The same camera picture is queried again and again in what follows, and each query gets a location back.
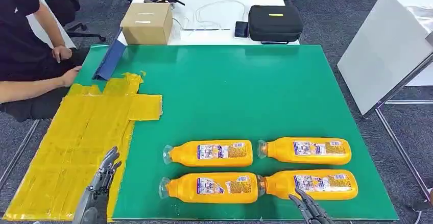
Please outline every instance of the black zipper case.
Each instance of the black zipper case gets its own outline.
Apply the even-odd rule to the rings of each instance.
[[[293,6],[252,6],[248,14],[250,38],[254,41],[293,42],[299,39],[303,24]]]

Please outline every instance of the gray carpet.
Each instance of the gray carpet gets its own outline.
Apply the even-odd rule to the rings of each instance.
[[[108,43],[111,42],[123,14],[128,8],[128,2],[126,0],[80,0],[80,2],[82,9],[77,13],[77,21],[86,23],[89,32],[100,33],[107,37]],[[350,92],[336,68],[338,60],[374,3],[375,0],[296,0],[294,2],[299,8],[305,24],[301,42],[322,45],[371,157],[400,217],[398,223],[414,223],[417,214],[411,211],[408,206],[414,201],[423,200],[423,195],[415,179],[399,156],[396,148],[392,145],[378,117],[372,114],[368,119],[361,118]],[[98,39],[75,38],[74,42],[78,47],[89,47],[98,43]],[[399,97],[432,98],[433,89],[429,87],[406,88],[399,94]],[[433,186],[433,176],[431,175],[431,169],[433,168],[431,160],[433,158],[433,144],[431,143],[433,129],[430,126],[433,123],[433,107],[431,105],[399,105],[386,106],[382,110],[394,128],[395,133],[408,150],[426,183]],[[0,113],[0,145],[2,148],[0,152],[0,173],[3,173],[30,125],[30,122],[16,123],[7,114]],[[0,212],[4,212],[7,208],[48,126],[49,121],[41,122],[17,167],[12,172],[12,176],[1,190]],[[158,221],[122,221],[121,223],[156,222]],[[423,213],[419,223],[432,222],[433,211],[429,210]],[[354,223],[375,222],[354,221]]]

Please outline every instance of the robotic hand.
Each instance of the robotic hand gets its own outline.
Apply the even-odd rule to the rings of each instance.
[[[307,224],[334,224],[334,221],[329,219],[326,211],[310,195],[298,187],[295,187],[295,192],[301,196],[302,201],[291,194],[288,197],[295,202]]]
[[[106,224],[109,190],[116,169],[121,161],[114,163],[119,157],[117,147],[107,152],[90,185],[84,189],[78,202],[72,224]]]

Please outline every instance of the transparent bottle top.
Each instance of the transparent bottle top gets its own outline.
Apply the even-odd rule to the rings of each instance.
[[[259,140],[258,141],[258,148],[257,148],[257,155],[260,159],[265,158],[268,155],[268,143]]]
[[[167,189],[167,185],[169,183],[170,183],[170,179],[168,179],[167,177],[162,178],[161,181],[159,182],[158,193],[161,199],[167,198],[169,196],[169,190]]]
[[[173,147],[170,145],[166,145],[164,147],[164,150],[162,151],[162,159],[164,160],[165,164],[170,164],[173,162],[172,157],[170,155],[170,151],[173,150]]]
[[[257,189],[258,189],[258,196],[262,196],[266,193],[266,179],[260,175],[257,176]]]

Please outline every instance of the orange bottle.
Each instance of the orange bottle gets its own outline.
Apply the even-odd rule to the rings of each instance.
[[[260,178],[247,172],[191,173],[174,180],[163,178],[159,196],[188,203],[247,204],[264,194]]]
[[[253,163],[253,148],[249,140],[190,141],[176,147],[165,146],[162,157],[166,164],[242,167]]]
[[[267,194],[288,200],[295,186],[315,200],[349,200],[358,194],[358,185],[353,174],[343,169],[285,170],[264,177],[260,182]]]
[[[282,162],[342,165],[352,158],[349,143],[338,138],[282,137],[258,144],[259,158]]]

